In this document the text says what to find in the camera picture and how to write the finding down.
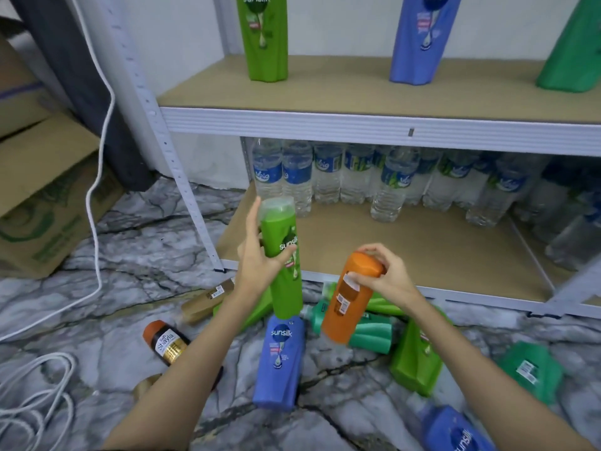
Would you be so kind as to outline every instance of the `person's right arm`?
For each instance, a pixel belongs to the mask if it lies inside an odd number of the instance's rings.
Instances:
[[[380,243],[358,250],[377,257],[387,272],[380,278],[357,273],[352,277],[416,321],[500,451],[594,451],[588,440],[449,324],[415,287],[401,258]]]

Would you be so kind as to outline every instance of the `power cord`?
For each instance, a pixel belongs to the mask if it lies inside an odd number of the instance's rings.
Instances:
[[[88,50],[90,52],[90,56],[92,57],[92,61],[94,62],[94,66],[96,67],[96,71],[100,75],[102,82],[105,84],[106,89],[108,90],[108,92],[110,94],[109,108],[106,112],[105,120],[102,123],[102,131],[100,133],[100,145],[98,148],[98,170],[96,172],[96,179],[94,180],[94,183],[92,184],[90,189],[88,189],[88,192],[85,195],[85,211],[86,211],[86,214],[88,215],[88,222],[90,223],[92,238],[94,239],[94,271],[96,273],[96,280],[98,282],[98,287],[94,290],[93,293],[90,293],[89,295],[84,296],[83,298],[78,299],[77,301],[74,301],[59,310],[53,311],[49,315],[45,316],[44,318],[38,319],[37,321],[33,322],[32,324],[29,324],[15,332],[12,332],[12,333],[9,333],[7,335],[0,337],[0,343],[3,341],[7,341],[8,339],[15,337],[16,335],[26,332],[26,331],[30,330],[31,328],[37,326],[38,324],[41,324],[44,321],[48,320],[49,318],[52,318],[53,316],[61,314],[62,312],[70,309],[71,307],[75,307],[76,305],[83,303],[84,301],[87,301],[89,299],[98,298],[102,291],[102,278],[100,276],[99,254],[98,254],[98,251],[99,251],[98,234],[96,232],[96,226],[94,224],[94,216],[92,214],[90,201],[91,201],[92,193],[94,192],[96,187],[98,187],[98,184],[100,183],[100,180],[102,178],[103,153],[105,150],[106,131],[108,129],[110,117],[112,116],[113,110],[115,109],[116,99],[115,99],[115,92],[113,91],[112,87],[110,86],[108,80],[106,79],[105,74],[103,73],[103,71],[100,67],[100,64],[98,63],[98,59],[96,57],[96,53],[94,52],[94,47],[92,46],[92,41],[90,39],[90,33],[88,31],[88,27],[85,23],[84,16],[82,15],[81,9],[79,8],[79,3],[77,0],[71,0],[71,1],[73,2],[73,7],[75,8],[75,13],[77,14],[77,17],[79,18],[79,23],[81,24],[81,29],[84,33],[85,42],[86,42],[86,45],[88,46]],[[10,375],[8,375],[3,380],[2,384],[0,384],[0,405],[2,405],[6,396],[11,392],[11,388],[16,383],[18,383],[20,380],[24,379],[30,372],[34,371],[36,368],[38,368],[39,366],[41,366],[49,361],[60,362],[62,364],[62,366],[64,367],[63,378],[56,386],[54,386],[52,389],[39,391],[36,394],[29,396],[17,408],[1,408],[0,407],[0,439],[2,439],[4,432],[11,425],[19,426],[21,429],[23,429],[25,431],[26,435],[28,436],[28,443],[27,443],[27,447],[25,448],[25,451],[37,450],[37,448],[39,447],[39,445],[41,443],[43,433],[46,430],[46,425],[48,424],[49,420],[54,415],[56,407],[61,402],[61,400],[64,400],[65,403],[67,404],[67,421],[65,423],[63,431],[61,432],[59,437],[56,439],[56,442],[50,448],[49,451],[56,450],[59,443],[62,441],[65,434],[71,427],[71,424],[73,423],[73,419],[74,419],[74,406],[73,406],[73,400],[65,392],[65,387],[69,383],[69,379],[71,379],[71,375],[73,375],[73,372],[75,370],[75,367],[76,367],[75,358],[68,353],[62,353],[62,352],[50,353],[50,354],[47,354],[44,356],[40,356],[40,357],[34,359],[32,362],[25,364],[23,367],[20,367],[16,371],[12,372]],[[50,407],[48,408],[46,415],[42,415],[41,412],[39,411],[39,409],[45,408],[48,403],[50,403]],[[33,417],[34,426],[32,426],[29,422],[27,422],[24,419],[24,417],[27,417],[27,416]]]

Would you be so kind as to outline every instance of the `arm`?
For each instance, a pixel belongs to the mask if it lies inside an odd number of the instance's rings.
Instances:
[[[387,273],[380,278],[353,274],[355,279],[381,293],[416,321],[500,451],[594,450],[449,324],[414,286],[401,258],[379,243],[359,250],[377,257]]]
[[[277,257],[265,257],[257,228],[260,203],[257,198],[246,218],[246,239],[238,247],[240,264],[233,293],[183,354],[117,424],[103,449],[184,451],[188,448],[231,342],[259,296],[296,250],[296,245],[291,245]]]

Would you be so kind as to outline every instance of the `person's left hand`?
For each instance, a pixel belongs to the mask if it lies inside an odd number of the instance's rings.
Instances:
[[[267,289],[275,276],[294,251],[296,245],[289,245],[274,258],[267,258],[259,240],[259,223],[257,213],[261,198],[257,197],[246,217],[246,239],[238,246],[238,272],[235,288],[242,300],[256,303],[259,296]]]

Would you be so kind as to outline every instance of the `marble floor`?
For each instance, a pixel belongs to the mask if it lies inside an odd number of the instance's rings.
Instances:
[[[193,186],[216,242],[239,203],[239,190]],[[99,223],[104,294],[43,326],[0,345],[0,381],[35,357],[73,354],[78,368],[68,391],[76,417],[60,449],[93,450],[133,404],[131,389],[165,366],[142,340],[155,319],[178,320],[177,295],[210,288],[232,273],[215,273],[171,180],[145,193],[124,196]],[[93,246],[83,241],[51,277],[0,279],[0,335],[18,329],[95,289]],[[317,302],[321,284],[305,282],[304,300]],[[461,303],[442,308],[471,342],[498,358],[516,341],[548,346],[566,377],[552,409],[601,450],[601,320],[527,318],[523,313]],[[206,323],[184,326],[193,337]],[[225,359],[225,373],[206,405],[191,450],[421,450],[408,430],[410,393],[387,370],[387,356],[333,349],[310,330],[298,407],[289,414],[257,409],[251,402],[265,324],[241,333]],[[55,382],[52,364],[33,372],[11,392],[3,408]],[[452,377],[443,371],[434,400],[466,408]],[[65,409],[49,424],[40,449],[62,427]],[[2,449],[19,449],[23,437],[9,431]]]

